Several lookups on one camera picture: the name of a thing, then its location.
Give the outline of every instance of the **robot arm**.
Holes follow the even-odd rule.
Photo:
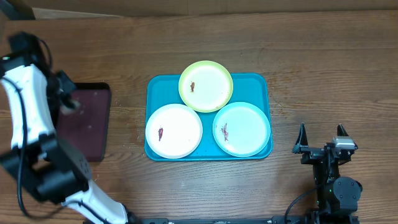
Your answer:
[[[110,199],[94,183],[84,155],[57,137],[53,121],[60,105],[71,109],[75,106],[69,100],[75,85],[63,72],[52,74],[36,36],[20,33],[10,38],[10,44],[12,53],[2,58],[0,75],[12,114],[12,150],[0,155],[0,164],[17,179],[22,163],[23,176],[18,184],[39,202],[61,203],[93,223],[135,223],[121,203]],[[25,156],[21,157],[23,147]],[[33,168],[41,159],[49,163],[40,169]]]

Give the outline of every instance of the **plate rim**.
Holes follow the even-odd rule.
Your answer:
[[[265,142],[264,146],[262,146],[261,148],[259,148],[258,150],[254,151],[254,152],[252,152],[250,154],[245,154],[244,156],[239,155],[239,154],[235,154],[233,152],[229,152],[224,147],[222,147],[220,145],[220,143],[219,143],[219,140],[216,137],[216,128],[215,128],[216,121],[218,121],[220,119],[220,117],[224,113],[224,111],[233,109],[233,108],[235,108],[237,106],[241,106],[241,105],[246,106],[246,107],[254,110],[254,112],[256,112],[256,113],[258,111],[260,111],[261,113],[257,113],[257,114],[260,114],[261,117],[265,118],[265,120],[267,121],[267,123],[265,125],[269,127],[269,131],[267,132],[267,136],[266,136],[266,138],[264,140],[264,142]],[[216,114],[216,116],[214,117],[214,120],[213,120],[212,131],[213,131],[213,137],[214,137],[215,142],[217,143],[218,147],[220,147],[225,153],[228,153],[229,155],[235,156],[235,157],[251,157],[251,156],[254,156],[257,153],[261,152],[268,145],[268,142],[269,142],[269,139],[270,139],[270,136],[271,136],[271,124],[270,124],[270,121],[268,120],[266,114],[260,108],[258,108],[257,106],[255,106],[255,105],[253,105],[251,103],[239,101],[239,102],[230,103],[230,104],[226,105],[225,107],[223,107],[219,112],[217,112],[217,114]]]
[[[214,108],[212,110],[201,110],[199,108],[196,108],[192,104],[190,104],[185,97],[183,97],[184,94],[183,94],[183,91],[182,91],[182,79],[187,76],[189,69],[191,69],[194,66],[201,66],[201,64],[204,64],[204,65],[209,65],[210,64],[211,66],[220,68],[225,73],[225,75],[226,75],[226,77],[228,79],[228,83],[230,83],[230,85],[229,85],[230,91],[229,91],[227,99],[221,105],[219,105],[218,108],[216,107],[216,108]],[[210,61],[210,60],[201,60],[201,61],[198,61],[198,62],[190,64],[181,73],[180,79],[178,80],[178,93],[179,93],[179,95],[181,97],[181,100],[185,103],[185,105],[187,105],[188,107],[190,107],[194,111],[201,112],[201,113],[211,113],[211,112],[218,111],[218,110],[222,109],[230,101],[230,99],[232,97],[232,94],[233,94],[233,91],[234,91],[234,83],[233,83],[232,76],[231,76],[230,72],[222,64],[214,62],[214,61]]]
[[[187,110],[188,112],[193,114],[193,116],[195,117],[195,120],[198,121],[198,124],[200,125],[200,137],[199,137],[199,140],[198,140],[196,146],[193,147],[190,151],[182,154],[182,156],[168,156],[168,155],[165,156],[165,154],[163,154],[163,153],[159,152],[158,150],[154,149],[153,145],[151,144],[150,141],[148,141],[148,138],[147,138],[148,136],[150,136],[148,127],[150,127],[151,123],[153,122],[153,119],[159,113],[161,113],[162,111],[164,111],[164,110],[166,110],[168,108],[182,108],[182,109]],[[168,105],[161,106],[160,108],[158,108],[157,110],[155,110],[155,112],[153,112],[151,114],[151,116],[149,117],[148,122],[146,123],[146,126],[145,126],[145,140],[148,143],[148,146],[152,149],[152,151],[154,153],[156,153],[160,157],[163,157],[163,158],[166,158],[166,159],[180,159],[180,158],[183,158],[183,157],[191,154],[199,146],[202,137],[203,137],[203,124],[201,122],[201,119],[200,119],[199,115],[192,108],[190,108],[189,106],[183,105],[183,104],[180,104],[180,103],[171,103],[171,104],[168,104]]]

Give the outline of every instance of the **pale green plate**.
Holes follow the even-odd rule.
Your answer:
[[[178,92],[182,101],[198,112],[209,113],[221,109],[233,92],[231,74],[219,63],[195,62],[181,74]]]

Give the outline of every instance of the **plate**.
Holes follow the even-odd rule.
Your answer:
[[[221,109],[231,99],[233,82],[224,66],[200,61],[181,74],[178,92],[182,101],[195,111],[209,113]]]
[[[181,104],[165,105],[149,118],[145,138],[149,147],[168,159],[189,155],[199,145],[203,127],[199,116]]]
[[[220,148],[237,157],[249,157],[267,145],[271,127],[257,106],[237,102],[221,109],[213,122],[213,136]]]

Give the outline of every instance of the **light blue plate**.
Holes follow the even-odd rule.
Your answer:
[[[234,82],[234,91],[228,104],[234,102],[247,102],[257,106],[271,123],[269,112],[267,83],[265,79],[256,73],[231,74]],[[149,117],[159,108],[171,103],[183,104],[178,93],[178,81],[180,75],[159,75],[154,77],[147,88],[146,123]],[[213,137],[213,121],[218,111],[211,113],[199,113],[203,125],[203,136],[199,146],[189,155],[179,159],[166,159],[156,154],[145,140],[145,153],[155,161],[220,161],[241,159],[263,159],[267,157],[273,148],[272,130],[264,149],[249,157],[236,157],[224,152]]]
[[[267,145],[271,127],[257,106],[245,102],[223,107],[214,118],[213,136],[226,153],[249,157],[261,152]]]

